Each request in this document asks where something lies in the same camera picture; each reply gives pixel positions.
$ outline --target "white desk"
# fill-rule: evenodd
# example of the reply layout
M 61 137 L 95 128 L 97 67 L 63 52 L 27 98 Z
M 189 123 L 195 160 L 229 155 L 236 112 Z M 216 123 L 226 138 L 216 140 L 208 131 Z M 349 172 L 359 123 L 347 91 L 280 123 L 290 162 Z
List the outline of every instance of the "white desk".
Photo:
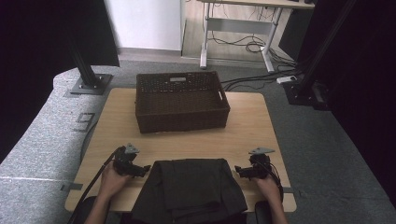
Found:
M 268 51 L 274 39 L 276 27 L 279 22 L 280 15 L 283 8 L 299 8 L 299 9 L 313 9 L 315 5 L 306 4 L 304 0 L 293 2 L 289 0 L 198 0 L 205 3 L 205 20 L 204 20 L 204 43 L 201 48 L 201 63 L 200 67 L 206 69 L 207 58 L 207 32 L 208 31 L 223 31 L 243 34 L 258 34 L 268 35 L 265 47 L 262 47 L 262 57 L 268 73 L 275 72 L 271 63 Z M 256 6 L 256 7 L 275 7 L 275 19 L 273 21 L 240 21 L 221 18 L 211 18 L 209 15 L 211 3 L 222 3 L 240 6 Z

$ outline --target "brown woven basket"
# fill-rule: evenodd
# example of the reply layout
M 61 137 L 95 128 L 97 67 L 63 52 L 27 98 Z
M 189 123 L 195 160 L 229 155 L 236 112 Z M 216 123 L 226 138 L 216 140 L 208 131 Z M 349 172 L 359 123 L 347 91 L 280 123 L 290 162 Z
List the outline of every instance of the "brown woven basket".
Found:
M 136 118 L 141 133 L 224 128 L 230 112 L 216 72 L 139 74 Z

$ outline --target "leg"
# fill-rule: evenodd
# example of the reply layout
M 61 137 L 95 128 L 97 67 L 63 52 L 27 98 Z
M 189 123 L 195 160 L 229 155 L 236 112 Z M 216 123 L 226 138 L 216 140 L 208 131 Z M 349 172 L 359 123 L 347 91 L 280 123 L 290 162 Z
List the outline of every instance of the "leg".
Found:
M 273 21 L 273 25 L 271 26 L 271 31 L 270 31 L 270 34 L 268 35 L 267 43 L 265 44 L 265 47 L 261 47 L 262 57 L 264 58 L 264 62 L 267 67 L 268 73 L 275 72 L 274 67 L 272 66 L 270 57 L 268 55 L 268 51 L 271 48 L 271 43 L 274 39 L 276 27 L 277 27 L 277 24 L 279 23 L 280 14 L 282 14 L 282 9 L 283 9 L 282 7 L 278 7 L 276 9 L 275 20 Z
M 210 9 L 210 3 L 205 3 L 204 4 L 205 9 L 206 9 L 206 15 L 204 19 L 204 42 L 201 46 L 201 64 L 200 67 L 201 69 L 206 69 L 206 57 L 207 57 L 207 23 L 209 20 L 209 9 Z

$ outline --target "black cloth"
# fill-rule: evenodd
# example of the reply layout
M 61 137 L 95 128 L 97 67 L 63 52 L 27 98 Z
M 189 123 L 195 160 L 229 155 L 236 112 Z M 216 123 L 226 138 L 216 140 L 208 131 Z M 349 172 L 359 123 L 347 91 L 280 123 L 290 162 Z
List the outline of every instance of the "black cloth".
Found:
M 247 210 L 224 159 L 155 161 L 132 210 L 149 224 L 216 222 Z
M 205 224 L 247 224 L 247 213 L 239 213 L 217 222 L 210 222 Z M 132 213 L 123 213 L 121 216 L 120 224 L 147 224 L 145 222 L 134 219 Z

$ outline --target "power strip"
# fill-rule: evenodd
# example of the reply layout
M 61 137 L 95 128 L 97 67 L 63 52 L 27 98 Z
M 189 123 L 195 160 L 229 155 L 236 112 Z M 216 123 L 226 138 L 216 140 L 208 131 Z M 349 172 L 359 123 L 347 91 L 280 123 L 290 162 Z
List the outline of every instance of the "power strip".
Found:
M 295 80 L 297 80 L 297 77 L 295 77 L 295 76 L 290 76 L 290 77 L 279 77 L 279 78 L 276 79 L 276 82 L 277 82 L 278 84 L 282 84 L 282 83 L 284 83 L 284 82 L 290 82 L 290 81 L 295 81 Z

